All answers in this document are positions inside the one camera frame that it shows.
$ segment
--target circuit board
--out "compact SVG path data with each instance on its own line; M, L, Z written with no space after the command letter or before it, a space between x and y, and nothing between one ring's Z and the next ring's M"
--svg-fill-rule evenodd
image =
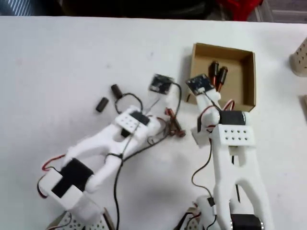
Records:
M211 84L211 81L206 76L206 74L201 74L192 79L189 79L186 81L186 84L195 96L214 89L214 86Z
M168 95L173 81L173 78L160 74L155 74L153 76L152 83L149 85L149 90L160 94Z

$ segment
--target brown connector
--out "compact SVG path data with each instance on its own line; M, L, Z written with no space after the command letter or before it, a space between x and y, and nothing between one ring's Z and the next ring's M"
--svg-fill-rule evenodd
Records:
M181 125L179 124L177 118L175 117L174 111L170 108L166 108L165 114L170 116L170 121L171 121L170 135L173 136L176 134L180 138L184 137L186 135L186 131L181 128Z

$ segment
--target electrical wire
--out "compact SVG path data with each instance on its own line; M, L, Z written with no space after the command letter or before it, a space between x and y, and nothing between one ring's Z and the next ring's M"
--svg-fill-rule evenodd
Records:
M139 125L140 125L140 121L138 122L138 124L135 127L134 131L130 134L130 138L129 138L127 144L125 145L124 150L122 151L122 153L120 155L118 155L118 157L121 159L121 163L120 163L120 166L119 166L118 171L116 173L115 180L114 180L114 187L113 187L113 196L114 196L114 202L115 202L116 213L117 213L116 230L119 230L119 204L118 204L118 199L117 199L118 177L119 177L121 168L123 167L123 164L124 164L124 161L123 161L124 153L125 153L128 145L129 145L129 143L131 142L131 140L133 138L133 135L134 135L135 131L137 130L137 128L139 127Z
M45 175L43 175L43 176L38 180L38 182L37 182L37 184L36 184L36 189L37 189L37 192L38 192L39 196L40 196L41 198L43 198L43 199L46 199L48 196L45 195L45 194L43 194L43 193L40 191L40 188L39 188L39 182L44 178L44 176L45 176Z
M70 218L70 220L68 221L67 224L64 224L64 225L61 225L61 226L50 227L50 228L47 228L46 230L54 230L54 229L59 229L59 228L63 228L63 227L68 226L68 225L71 223L71 221L72 221L72 215L71 215L71 213L69 213L69 218Z
M222 108L222 110L226 110L229 106L231 105L231 107L230 107L230 111L232 111L233 109L234 109L234 106L235 106L235 101L234 100L229 100L226 104L225 104L225 106Z
M231 163L235 164L235 156L231 157ZM240 193L239 193L239 186L237 184L236 184L236 196L238 198L238 202L241 203Z
M178 102L177 109L176 109L176 113L175 113L175 117L176 117L177 114L178 114L178 111L179 111L179 109L180 109L180 103L181 103L181 98L182 98L182 89L181 89L181 87L180 87L179 84L174 83L174 82L173 82L173 84L176 85L176 86L179 88L179 102ZM134 134L135 131L136 131L136 129L135 129L135 130L133 131L133 133L131 134L130 140L132 139L132 136L133 136L133 134ZM121 168L122 168L124 162L126 162L127 160L129 160L129 159L131 159L132 157L136 156L137 154L143 152L144 150L147 150L147 149L149 149L149 148L151 148L151 147L157 145L157 144L160 143L161 141L165 140L165 139L167 138L167 136L168 136L168 134L166 134L163 138L161 138L161 139L158 140L157 142L154 142L152 145L149 145L149 146L147 146L147 147L144 147L143 149L140 149L140 150L134 152L133 154L131 154L130 156L128 156L128 157L122 159L121 164L120 164L120 167L118 168L118 171L117 171L117 173L116 173L116 177L115 177L115 181L114 181L114 189L113 189L113 195L114 195L114 201L115 201L116 213L117 213L116 230L119 230L119 220L120 220L120 218L119 218L119 205L118 205L118 200L117 200L117 184L118 184L119 174L120 174L120 171L121 171Z
M160 120L160 121L162 121L162 122L164 123L164 128L161 129L161 131L159 131L155 136L151 136L151 137L148 137L148 138L147 138L147 143L148 143L149 145L152 145L152 144L154 143L154 141L153 141L153 138L154 138L154 137L157 137L158 135L160 135L160 134L162 134L162 133L165 133L165 130L167 129L167 122L166 122L164 119L160 118L160 117L157 117L157 119Z
M189 220L188 220L188 222L187 222L187 225L186 225L186 230L188 229L188 226L189 226L189 224L190 224L190 222L193 220L193 219L195 219L195 218L197 218L197 217L200 217L201 216L201 212L199 213L199 214L197 214L197 215L195 215L195 216L193 216L193 217L191 217Z
M118 105L117 105L117 104L118 104L118 102L119 102L121 99L123 99L124 97L126 97L126 96L128 96L128 95L134 97L136 100L139 101L139 103L140 103L140 110L143 111L143 102L141 101L141 99L140 99L138 96L136 96L135 94L128 92L128 93L123 93L123 96L122 96L121 98L118 98L118 99L115 101L114 106L115 106L116 112L117 112L118 114L121 114L121 111L118 110Z
M54 168L52 166L48 166L52 161L56 161L58 159L61 159L63 157L65 157L66 154L62 154L62 155L59 155L57 157L54 157L54 158L51 158L50 160L48 160L46 163L43 164L42 166L42 170L45 171L45 172L48 172L51 168Z
M208 230L209 227L211 227L215 222L216 222L216 215L215 215L214 221L213 221L211 224L208 225L208 227L206 228L206 230Z
M211 194L210 190L209 190L207 187L202 186L202 185L198 185L198 184L194 183L194 176L195 176L200 170L204 169L204 168L209 164L209 162L210 162L210 160L211 160L211 156L212 156L212 140L209 139L209 142L210 142L210 154L209 154L209 157L208 157L208 159L207 159L207 162L206 162L203 166L201 166L198 170L196 170L196 171L193 173L193 175L192 175L192 177L191 177L191 182L192 182L192 184L195 185L196 187L204 188L205 190L207 190L209 196L212 197L212 194Z
M208 97L208 99L211 101L211 103L213 104L213 106L214 106L218 111L221 111L220 107L218 107L218 106L216 105L216 103L207 95L207 93L206 93L206 92L203 92L203 93L206 95L206 97Z

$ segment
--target small black component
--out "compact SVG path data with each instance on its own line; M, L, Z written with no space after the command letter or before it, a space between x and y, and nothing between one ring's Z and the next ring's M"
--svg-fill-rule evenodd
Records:
M109 100L106 97L103 97L99 102L99 104L97 105L96 110L101 113L108 104L108 102Z
M168 95L173 81L174 79L170 77L155 74L153 76L153 81L149 86L149 90L160 94Z
M114 84L111 86L111 90L115 96L116 99L120 99L123 97L123 93L121 92L120 88L117 84Z
M211 84L210 79L205 74L201 74L192 79L187 80L186 84L195 96L214 89L214 86Z
M219 63L217 61L213 61L209 66L209 77L215 77L219 72Z
M231 214L233 230L261 230L261 221L253 214Z
M139 111L134 111L130 115L132 117L134 117L135 119L137 119L139 122L141 122L144 125L147 125L150 122L150 119L148 117L146 117L145 115L143 115Z
M220 124L244 126L244 115L242 111L220 111Z
M121 133L120 133L121 135L122 135L122 137L124 137L124 138L126 138L127 136L129 136L131 133L128 131L128 130L126 130L126 129L122 129L121 130Z
M211 207L215 205L215 202L214 202L213 197L209 197L207 200L208 200L209 205L210 205Z
M83 192L85 190L85 184L93 174L93 171L76 158L73 158L59 173L63 177L54 186L52 192L61 198L72 185Z
M226 75L227 75L228 69L227 67L223 66L220 71L219 71L219 75L217 78L217 81L219 83L221 83L222 85L224 85L225 79L226 79Z

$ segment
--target white bracket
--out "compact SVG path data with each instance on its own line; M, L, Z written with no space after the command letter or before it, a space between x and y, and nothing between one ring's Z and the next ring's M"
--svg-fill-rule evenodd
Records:
M142 124L130 115L134 111L139 111L139 108L130 106L128 110L115 119L113 124L108 125L96 135L84 139L76 146L69 148L62 166L67 165L73 158L90 154L89 150L96 148L102 149L98 154L107 155L108 153L113 153L120 155L123 153L123 158L138 150L149 136L154 136L158 133L161 125L155 116L148 117L149 123L147 125ZM123 128L131 134L118 140ZM105 158L105 164L87 180L84 192L72 185L59 198L52 192L52 189L61 180L62 175L53 169L41 179L39 186L45 193L61 204L65 210L71 212L80 222L92 223L99 216L100 208L89 198L87 193L97 191L103 181L118 169L120 164L121 159L117 156L109 155Z
M221 229L232 230L229 201L235 184L238 184L251 201L254 214L264 223L264 228L273 230L270 204L259 172L252 128L219 124L213 129L211 138L216 181L214 201L217 221ZM239 157L239 166L231 163L229 146L237 146L236 154Z

